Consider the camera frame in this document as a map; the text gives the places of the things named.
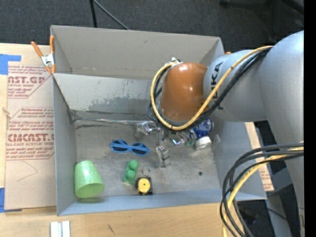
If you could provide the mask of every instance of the blue toy glasses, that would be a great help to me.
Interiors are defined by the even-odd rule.
[[[149,152],[149,148],[146,147],[143,143],[134,143],[129,146],[123,140],[114,140],[111,142],[111,149],[116,153],[126,153],[127,151],[131,151],[133,154],[137,156],[145,156]]]

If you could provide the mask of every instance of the clamp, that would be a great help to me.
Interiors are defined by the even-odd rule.
[[[49,45],[50,45],[50,54],[44,56],[41,52],[41,50],[39,49],[39,47],[36,45],[36,43],[34,41],[31,42],[31,45],[34,47],[35,52],[38,54],[38,56],[41,58],[42,62],[44,63],[47,71],[51,74],[51,73],[55,73],[56,71],[56,64],[55,64],[55,60],[54,60],[54,56],[55,56],[55,44],[54,44],[54,36],[50,36],[49,39]]]

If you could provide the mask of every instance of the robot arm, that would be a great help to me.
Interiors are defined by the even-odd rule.
[[[175,60],[166,66],[157,108],[152,91],[156,121],[165,129],[191,131],[214,114],[227,121],[267,120],[278,144],[304,141],[304,31],[273,47],[235,52],[217,58],[207,69],[197,67]],[[287,160],[286,165],[305,236],[304,158]]]

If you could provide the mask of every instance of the yellow object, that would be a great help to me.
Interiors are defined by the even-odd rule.
[[[147,178],[141,178],[138,180],[137,192],[146,194],[150,190],[151,184]]]
[[[245,60],[246,58],[248,58],[250,55],[259,52],[261,50],[270,48],[272,46],[263,46],[257,49],[254,49],[252,51],[250,51],[249,53],[247,53],[246,55],[244,55],[243,57],[241,57],[239,60],[237,60],[225,73],[224,75],[220,78],[220,80],[218,81],[218,83],[216,84],[216,86],[214,87],[214,89],[211,91],[211,93],[209,94],[209,96],[207,97],[206,101],[203,103],[203,105],[201,106],[201,108],[198,110],[198,112],[184,125],[181,126],[172,126],[171,124],[169,124],[168,122],[166,122],[159,114],[156,104],[155,104],[155,98],[154,98],[154,90],[155,90],[155,84],[156,84],[156,80],[159,77],[159,75],[168,67],[171,67],[173,64],[175,64],[174,62],[169,62],[167,64],[165,64],[160,70],[158,70],[158,72],[156,73],[156,75],[154,76],[153,82],[152,82],[152,86],[151,86],[151,90],[150,90],[150,98],[151,98],[151,104],[154,110],[155,115],[157,116],[157,118],[159,119],[159,121],[165,125],[166,127],[170,128],[171,130],[183,130],[185,128],[187,128],[189,125],[191,125],[200,115],[201,113],[204,111],[204,109],[208,106],[209,102],[212,100],[213,96],[216,94],[218,88],[222,85],[222,83],[224,82],[225,78],[229,75],[229,73],[239,64],[241,63],[243,60]]]

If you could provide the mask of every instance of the wooden table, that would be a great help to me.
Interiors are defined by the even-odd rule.
[[[53,221],[70,221],[72,237],[220,237],[219,204],[56,216],[55,207],[0,213],[1,236],[49,236]]]

